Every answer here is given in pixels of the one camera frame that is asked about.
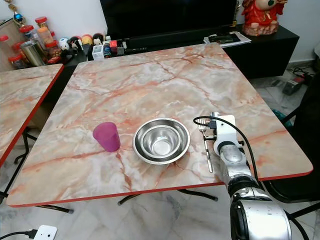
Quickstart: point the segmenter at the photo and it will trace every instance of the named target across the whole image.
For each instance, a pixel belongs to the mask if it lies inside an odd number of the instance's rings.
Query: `stainless steel canister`
[[[20,48],[34,67],[46,65],[45,52],[37,40],[26,41]]]

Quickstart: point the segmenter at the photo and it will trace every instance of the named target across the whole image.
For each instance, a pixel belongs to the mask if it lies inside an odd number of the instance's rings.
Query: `black chair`
[[[264,181],[268,192],[284,203],[320,200],[320,73],[309,84],[300,106],[281,120],[286,123],[293,116],[293,127],[287,128],[291,136],[310,159],[313,171],[306,176]],[[295,213],[294,218],[320,209],[320,203]]]

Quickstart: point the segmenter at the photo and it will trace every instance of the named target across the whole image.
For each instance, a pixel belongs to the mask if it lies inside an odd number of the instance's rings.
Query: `table leg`
[[[318,209],[320,209],[320,202],[318,202],[318,203],[316,203],[316,204],[314,204],[314,205],[308,206],[308,207],[306,207],[306,208],[304,208],[304,209],[301,209],[301,210],[299,210],[299,211],[296,211],[296,212],[294,212],[294,213],[291,213],[290,215],[291,215],[293,218],[298,218],[298,217],[300,217],[300,216],[303,216],[303,215],[305,215],[305,214],[311,213],[311,212],[316,211],[316,210],[318,210]]]
[[[25,149],[25,153],[21,154],[20,156],[17,156],[14,160],[14,164],[18,164],[19,159],[22,159],[22,161],[25,160],[25,158],[27,157],[28,153],[29,153],[29,144],[28,144],[28,138],[36,141],[37,138],[30,135],[29,132],[29,128],[26,127],[25,130],[22,133],[22,137],[23,137],[23,143],[24,143],[24,149]]]
[[[187,189],[179,189],[179,192],[183,193],[183,194],[189,194],[189,195],[195,195],[195,196],[200,196],[200,197],[204,197],[210,200],[213,200],[215,202],[218,201],[218,198],[216,196],[211,196],[209,194],[203,193],[203,192],[198,192],[198,191],[191,191],[191,190],[187,190]]]
[[[73,209],[68,209],[68,208],[64,208],[64,207],[60,207],[60,206],[54,206],[54,205],[42,205],[42,206],[36,206],[38,208],[44,208],[44,209],[52,209],[52,210],[57,210],[60,212],[64,212],[67,214],[73,214],[74,210]]]
[[[8,197],[8,191],[12,185],[12,183],[14,182],[16,176],[18,175],[19,173],[19,170],[21,169],[22,165],[24,164],[26,158],[27,158],[27,155],[29,153],[29,144],[28,144],[28,138],[32,139],[32,140],[37,140],[36,137],[30,135],[28,133],[30,129],[28,127],[25,128],[25,130],[23,131],[22,133],[22,137],[23,137],[23,143],[24,143],[24,148],[25,148],[25,153],[18,156],[15,161],[14,161],[14,164],[17,164],[18,163],[18,160],[21,159],[18,167],[15,169],[8,185],[6,186],[5,190],[2,192],[0,191],[0,204],[3,202],[4,198],[7,198]]]
[[[210,200],[213,200],[215,202],[218,201],[218,198],[216,196],[211,196],[209,194],[203,193],[203,192],[198,192],[198,191],[191,191],[191,190],[187,190],[187,189],[179,189],[178,190],[181,193],[184,194],[189,194],[189,195],[195,195],[195,196],[200,196],[200,197],[204,197]],[[129,195],[124,197],[123,199],[121,199],[120,201],[118,201],[118,205],[121,206],[122,204],[124,204],[126,201],[135,198],[136,196],[139,196],[140,194],[133,194],[133,195]]]
[[[140,194],[133,194],[133,195],[129,195],[124,197],[122,200],[118,201],[118,205],[121,206],[122,204],[124,204],[126,201],[133,199],[136,196],[139,196]]]

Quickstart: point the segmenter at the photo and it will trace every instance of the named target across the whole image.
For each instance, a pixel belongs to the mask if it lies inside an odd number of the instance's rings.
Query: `red figurine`
[[[250,36],[275,33],[279,26],[277,14],[283,14],[287,2],[287,0],[243,0],[244,33]]]

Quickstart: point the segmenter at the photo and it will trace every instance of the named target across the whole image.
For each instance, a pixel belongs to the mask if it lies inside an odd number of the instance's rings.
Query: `red table edge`
[[[288,178],[296,178],[302,177],[310,174],[312,170],[303,173],[297,173],[292,175],[283,175],[283,176],[276,176],[276,177],[263,177],[259,178],[260,181],[269,181],[269,180],[279,180],[279,179],[288,179]],[[35,207],[35,206],[42,206],[42,205],[51,205],[51,204],[63,204],[63,203],[71,203],[71,202],[79,202],[79,201],[86,201],[86,200],[94,200],[94,199],[105,199],[105,198],[114,198],[114,197],[125,197],[129,195],[137,195],[137,194],[150,194],[156,192],[165,192],[165,191],[172,191],[172,190],[180,190],[180,189],[193,189],[193,188],[202,188],[202,187],[212,187],[212,186],[219,186],[224,185],[223,182],[213,182],[213,183],[204,183],[198,185],[187,185],[187,186],[175,186],[175,187],[168,187],[168,188],[157,188],[157,189],[150,189],[150,190],[142,190],[142,191],[131,191],[131,192],[122,192],[122,193],[114,193],[108,195],[100,195],[100,196],[88,196],[88,197],[80,197],[74,199],[66,199],[66,200],[57,200],[57,201],[47,201],[47,202],[38,202],[38,203],[29,203],[29,204],[18,204],[18,205],[10,205],[13,208],[22,208],[22,207]]]
[[[14,138],[12,139],[11,143],[9,144],[9,146],[7,147],[7,149],[4,151],[2,157],[0,158],[0,167],[4,164],[4,162],[6,161],[8,155],[10,154],[11,150],[14,148],[15,144],[17,143],[18,139],[20,138],[20,136],[22,135],[23,131],[25,130],[25,128],[27,127],[28,123],[30,122],[30,120],[33,118],[33,116],[35,115],[36,111],[38,110],[38,108],[40,107],[41,103],[43,102],[43,100],[45,99],[45,97],[47,96],[48,92],[50,91],[50,89],[52,88],[52,86],[55,84],[57,78],[60,76],[60,74],[62,73],[63,69],[65,68],[64,65],[61,66],[61,68],[59,69],[59,71],[56,73],[55,77],[52,79],[52,81],[50,82],[49,86],[47,87],[47,89],[44,91],[43,95],[40,97],[39,101],[36,103],[36,105],[34,106],[34,108],[32,109],[32,111],[30,112],[29,116],[26,118],[26,120],[24,121],[24,123],[22,124],[22,126],[20,127],[19,131],[16,133],[16,135],[14,136]]]

